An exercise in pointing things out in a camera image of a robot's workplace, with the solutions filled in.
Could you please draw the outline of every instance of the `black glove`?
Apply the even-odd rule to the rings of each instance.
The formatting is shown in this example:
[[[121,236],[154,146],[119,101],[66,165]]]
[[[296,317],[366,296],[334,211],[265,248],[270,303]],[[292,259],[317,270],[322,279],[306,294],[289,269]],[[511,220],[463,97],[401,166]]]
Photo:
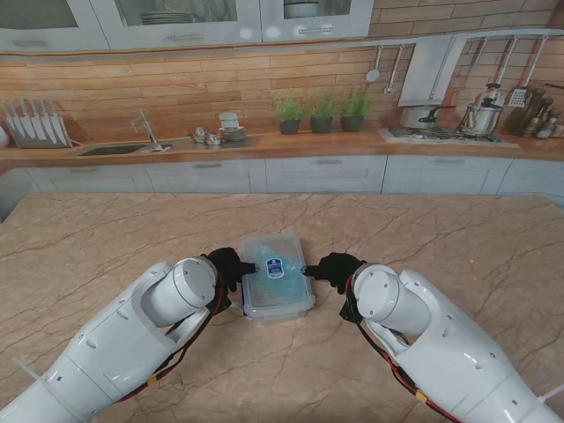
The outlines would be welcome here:
[[[213,263],[217,271],[221,273],[223,282],[232,293],[237,291],[237,282],[241,283],[241,278],[244,275],[256,272],[255,264],[242,262],[237,252],[231,247],[216,249],[210,254],[202,254],[202,256]]]
[[[346,281],[361,267],[361,262],[355,256],[346,253],[331,253],[322,258],[317,266],[306,266],[303,272],[315,280],[329,280],[331,286],[337,288],[338,293],[345,293]]]
[[[210,254],[202,254],[207,258],[218,271],[218,283],[215,284],[215,296],[213,301],[206,307],[211,311],[212,315],[217,315],[231,306],[231,301],[227,298],[229,291],[234,293],[237,291],[237,282],[241,283],[244,275],[256,272],[253,263],[244,263],[241,261],[237,252],[231,247],[224,249],[216,249]]]

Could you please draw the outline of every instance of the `transparent plastic box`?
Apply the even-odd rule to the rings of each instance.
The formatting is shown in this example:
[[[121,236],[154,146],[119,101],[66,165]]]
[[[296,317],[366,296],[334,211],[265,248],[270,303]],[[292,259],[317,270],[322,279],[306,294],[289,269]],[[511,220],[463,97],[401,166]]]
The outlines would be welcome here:
[[[304,315],[315,305],[297,234],[254,236],[240,248],[243,262],[260,270],[242,279],[243,311],[252,320],[272,322]]]

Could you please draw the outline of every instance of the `marble countertop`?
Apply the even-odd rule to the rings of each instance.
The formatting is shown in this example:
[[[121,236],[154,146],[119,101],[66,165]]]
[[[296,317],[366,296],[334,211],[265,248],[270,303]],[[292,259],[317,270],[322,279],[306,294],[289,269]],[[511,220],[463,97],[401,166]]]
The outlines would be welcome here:
[[[491,334],[537,394],[564,382],[564,213],[540,197],[35,194],[0,227],[0,408],[150,265],[254,234],[414,269]],[[106,423],[439,422],[392,377],[344,298],[314,282],[300,319],[214,317],[158,385]],[[241,302],[233,295],[234,303]],[[549,405],[564,417],[564,395]]]

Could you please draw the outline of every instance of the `faucet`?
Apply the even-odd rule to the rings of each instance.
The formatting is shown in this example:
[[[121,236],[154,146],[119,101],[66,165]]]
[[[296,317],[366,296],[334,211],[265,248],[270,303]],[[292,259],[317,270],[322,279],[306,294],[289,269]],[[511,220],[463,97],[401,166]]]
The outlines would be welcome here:
[[[131,127],[133,128],[133,130],[136,133],[139,133],[139,130],[137,129],[137,122],[141,122],[143,124],[143,127],[145,128],[145,131],[149,135],[149,139],[152,142],[152,152],[165,152],[166,150],[168,150],[170,147],[163,147],[159,142],[159,139],[155,136],[154,132],[152,131],[151,123],[149,122],[149,119],[147,118],[142,108],[139,109],[139,116],[140,117],[138,117],[138,119],[131,121]]]

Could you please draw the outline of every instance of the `countertop edge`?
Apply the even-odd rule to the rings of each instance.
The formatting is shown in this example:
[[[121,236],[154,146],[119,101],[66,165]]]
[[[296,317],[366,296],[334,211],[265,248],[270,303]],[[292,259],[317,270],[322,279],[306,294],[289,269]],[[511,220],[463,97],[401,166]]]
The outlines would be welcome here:
[[[218,150],[173,150],[162,153],[130,153],[114,156],[73,155],[82,145],[73,149],[17,149],[0,151],[0,173],[16,167],[85,167],[106,165],[133,165],[152,163],[178,163],[188,161],[284,159],[312,156],[353,155],[428,155],[467,156],[485,158],[528,159],[564,161],[564,141],[540,140],[505,136],[504,139],[519,144],[521,148],[483,147],[476,145],[423,145],[386,143],[375,130],[358,133],[341,131],[330,134],[300,133],[282,136],[277,133],[260,135],[256,145]],[[163,143],[174,139],[162,140]]]

